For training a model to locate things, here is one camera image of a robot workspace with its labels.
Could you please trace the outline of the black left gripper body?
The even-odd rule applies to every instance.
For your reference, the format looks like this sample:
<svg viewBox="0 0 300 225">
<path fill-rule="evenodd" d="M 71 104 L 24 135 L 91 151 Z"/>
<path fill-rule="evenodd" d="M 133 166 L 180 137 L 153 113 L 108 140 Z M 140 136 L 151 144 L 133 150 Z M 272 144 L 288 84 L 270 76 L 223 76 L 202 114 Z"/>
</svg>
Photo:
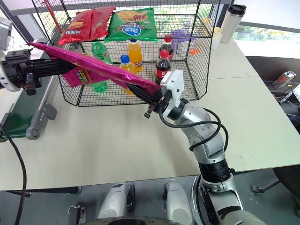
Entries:
<svg viewBox="0 0 300 225">
<path fill-rule="evenodd" d="M 23 89 L 27 95 L 35 95 L 42 86 L 34 68 L 41 59 L 32 60 L 30 49 L 8 52 L 1 61 L 1 87 L 10 92 Z"/>
</svg>

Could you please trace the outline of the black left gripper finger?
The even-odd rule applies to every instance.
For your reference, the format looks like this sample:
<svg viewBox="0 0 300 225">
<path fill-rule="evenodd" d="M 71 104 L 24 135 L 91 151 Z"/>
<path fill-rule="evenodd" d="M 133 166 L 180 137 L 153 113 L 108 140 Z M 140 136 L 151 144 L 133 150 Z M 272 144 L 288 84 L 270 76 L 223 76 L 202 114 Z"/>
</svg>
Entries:
<svg viewBox="0 0 300 225">
<path fill-rule="evenodd" d="M 72 69 L 74 69 L 74 67 L 42 67 L 35 68 L 32 73 L 35 77 L 48 77 L 61 75 L 70 72 Z"/>
<path fill-rule="evenodd" d="M 71 68 L 72 64 L 61 59 L 37 59 L 31 60 L 31 64 L 35 68 Z"/>
</svg>

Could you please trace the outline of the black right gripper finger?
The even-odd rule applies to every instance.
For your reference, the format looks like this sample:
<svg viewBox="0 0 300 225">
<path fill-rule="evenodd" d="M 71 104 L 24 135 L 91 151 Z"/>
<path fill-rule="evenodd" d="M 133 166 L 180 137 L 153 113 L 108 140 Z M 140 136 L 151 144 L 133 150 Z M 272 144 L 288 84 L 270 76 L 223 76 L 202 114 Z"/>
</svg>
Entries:
<svg viewBox="0 0 300 225">
<path fill-rule="evenodd" d="M 130 91 L 139 99 L 148 104 L 156 102 L 155 96 L 153 94 L 148 93 L 144 88 L 140 86 L 130 86 Z"/>
<path fill-rule="evenodd" d="M 138 98 L 159 98 L 163 96 L 161 90 L 147 91 L 144 87 L 130 83 L 127 83 L 127 86 Z"/>
</svg>

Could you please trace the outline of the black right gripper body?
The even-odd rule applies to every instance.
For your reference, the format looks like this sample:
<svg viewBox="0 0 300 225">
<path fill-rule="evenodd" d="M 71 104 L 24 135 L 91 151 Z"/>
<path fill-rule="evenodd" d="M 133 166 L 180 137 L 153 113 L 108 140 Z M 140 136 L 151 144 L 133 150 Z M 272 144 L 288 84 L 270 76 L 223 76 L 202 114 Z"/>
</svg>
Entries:
<svg viewBox="0 0 300 225">
<path fill-rule="evenodd" d="M 153 95 L 145 97 L 144 101 L 149 104 L 148 110 L 145 112 L 144 117 L 150 118 L 151 113 L 159 113 L 159 109 L 163 110 L 167 107 L 171 100 L 171 91 L 167 90 L 165 93 L 162 90 L 156 91 Z"/>
</svg>

